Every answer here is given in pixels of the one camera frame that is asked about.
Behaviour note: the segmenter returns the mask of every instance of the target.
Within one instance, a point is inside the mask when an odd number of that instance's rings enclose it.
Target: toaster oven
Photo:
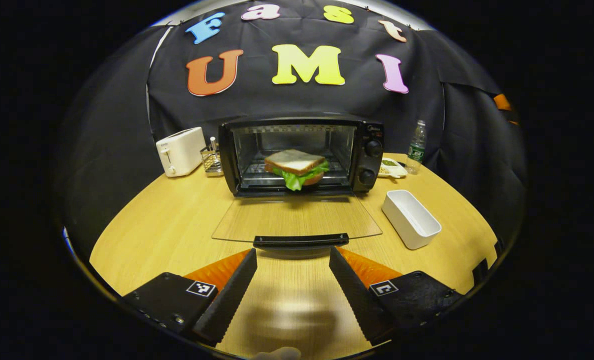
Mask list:
[[[265,171],[264,159],[283,150],[325,157],[322,180],[299,191]],[[224,178],[235,196],[340,195],[368,192],[384,152],[384,125],[338,112],[229,118],[219,126]]]

